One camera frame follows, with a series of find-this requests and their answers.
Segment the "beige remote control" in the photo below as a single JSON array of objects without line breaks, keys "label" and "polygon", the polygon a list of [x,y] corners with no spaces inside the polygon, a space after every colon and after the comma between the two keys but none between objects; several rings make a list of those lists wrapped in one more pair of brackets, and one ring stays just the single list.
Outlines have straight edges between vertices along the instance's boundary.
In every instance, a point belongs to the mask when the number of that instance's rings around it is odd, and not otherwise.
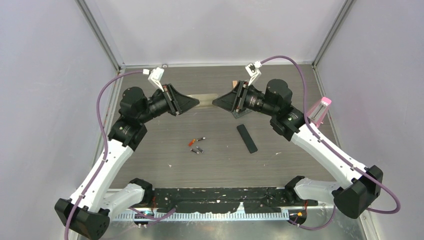
[{"label": "beige remote control", "polygon": [[213,100],[217,99],[219,95],[217,93],[207,93],[193,94],[190,97],[199,100],[199,104],[195,106],[196,108],[213,108]]}]

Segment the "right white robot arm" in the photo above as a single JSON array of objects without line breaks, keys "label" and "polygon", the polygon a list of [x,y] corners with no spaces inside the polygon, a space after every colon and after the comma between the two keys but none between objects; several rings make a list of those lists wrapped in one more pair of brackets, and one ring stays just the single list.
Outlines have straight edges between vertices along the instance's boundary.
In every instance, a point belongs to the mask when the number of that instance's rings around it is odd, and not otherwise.
[{"label": "right white robot arm", "polygon": [[380,195],[381,187],[373,181],[382,182],[382,170],[355,161],[334,145],[292,105],[292,95],[282,79],[270,80],[265,92],[239,81],[212,104],[228,112],[249,109],[270,116],[270,125],[278,135],[305,150],[333,176],[334,181],[294,177],[285,185],[288,203],[299,205],[303,200],[314,200],[333,204],[345,216],[357,219]]}]

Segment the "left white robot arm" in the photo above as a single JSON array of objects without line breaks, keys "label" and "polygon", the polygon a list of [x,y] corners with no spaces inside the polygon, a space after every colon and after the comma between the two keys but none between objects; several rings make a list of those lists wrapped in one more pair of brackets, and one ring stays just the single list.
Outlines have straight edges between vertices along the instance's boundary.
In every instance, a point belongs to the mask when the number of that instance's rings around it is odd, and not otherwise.
[{"label": "left white robot arm", "polygon": [[65,228],[89,240],[99,240],[117,215],[137,204],[148,207],[154,199],[153,186],[140,178],[109,197],[105,195],[145,137],[147,122],[164,113],[181,115],[199,104],[198,99],[178,92],[171,84],[163,85],[150,98],[140,87],[126,89],[119,103],[120,117],[105,138],[99,159],[80,187],[54,206]]}]

